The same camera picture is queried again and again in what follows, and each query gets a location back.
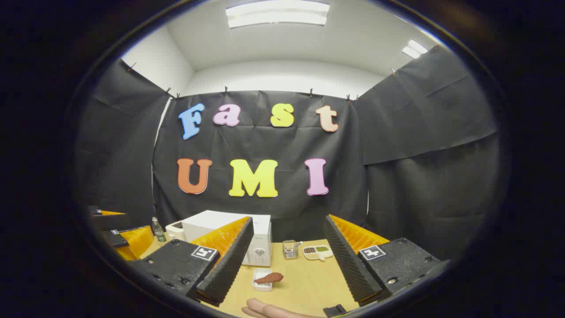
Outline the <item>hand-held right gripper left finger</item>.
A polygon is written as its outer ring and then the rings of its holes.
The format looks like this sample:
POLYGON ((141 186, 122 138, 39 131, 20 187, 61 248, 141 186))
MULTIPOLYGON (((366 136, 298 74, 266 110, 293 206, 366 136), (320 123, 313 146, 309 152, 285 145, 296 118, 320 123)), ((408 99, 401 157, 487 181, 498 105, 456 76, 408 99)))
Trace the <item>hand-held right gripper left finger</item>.
POLYGON ((191 242, 172 239, 132 266, 175 294, 217 307, 234 283, 253 235, 252 217, 244 216, 191 242))

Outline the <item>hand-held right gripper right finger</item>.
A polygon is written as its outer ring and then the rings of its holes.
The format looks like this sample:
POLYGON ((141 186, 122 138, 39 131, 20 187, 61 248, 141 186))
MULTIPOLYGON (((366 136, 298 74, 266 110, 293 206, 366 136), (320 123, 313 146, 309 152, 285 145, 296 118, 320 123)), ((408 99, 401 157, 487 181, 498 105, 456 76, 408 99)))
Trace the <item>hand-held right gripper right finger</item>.
POLYGON ((450 263, 407 238, 388 240, 334 215, 325 218, 324 234, 359 306, 414 287, 450 263))

